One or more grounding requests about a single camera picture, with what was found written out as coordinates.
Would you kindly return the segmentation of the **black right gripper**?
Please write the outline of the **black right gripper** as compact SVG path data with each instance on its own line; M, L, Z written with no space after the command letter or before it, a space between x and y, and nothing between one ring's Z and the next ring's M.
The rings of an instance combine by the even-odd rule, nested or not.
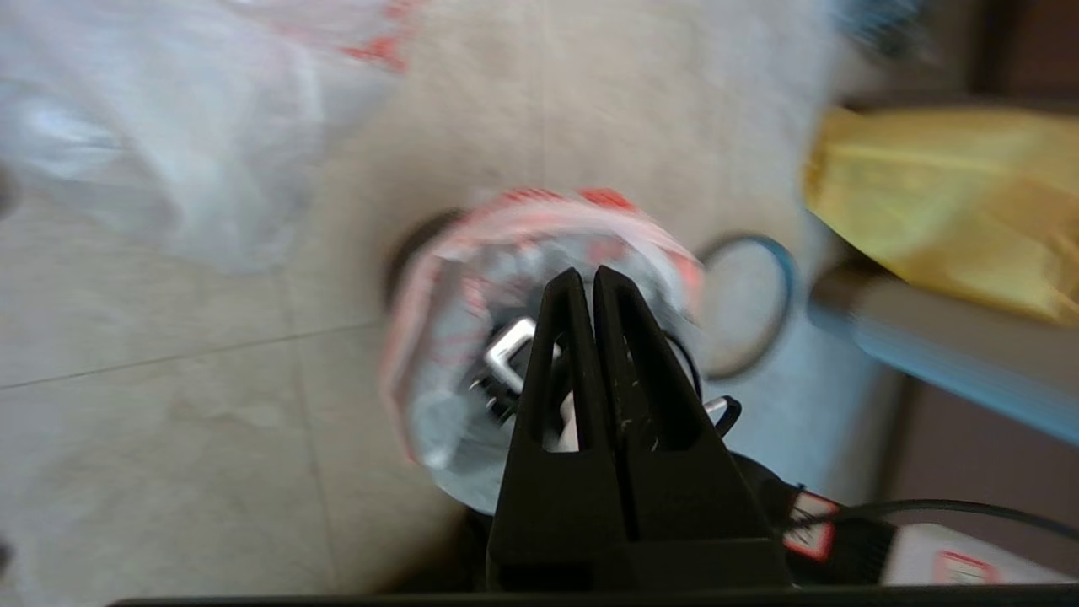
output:
M480 396L486 418L498 430L509 430L518 415L521 389L513 387L492 370L478 370L474 377L474 392Z

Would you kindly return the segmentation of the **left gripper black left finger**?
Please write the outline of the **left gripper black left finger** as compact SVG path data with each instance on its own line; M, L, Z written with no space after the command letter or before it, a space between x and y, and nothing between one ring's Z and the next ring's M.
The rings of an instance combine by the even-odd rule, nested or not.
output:
M547 417L571 396L577 452L545 447ZM502 590L586 590L596 561L625 540L609 394L583 279L544 289L496 515L488 581Z

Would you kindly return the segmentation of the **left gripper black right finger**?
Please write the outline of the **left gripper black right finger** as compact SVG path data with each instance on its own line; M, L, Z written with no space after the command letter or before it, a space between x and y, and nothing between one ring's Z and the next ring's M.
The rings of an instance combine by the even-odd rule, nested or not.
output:
M647 590L779 590L786 553L640 289L601 266L595 328L625 506Z

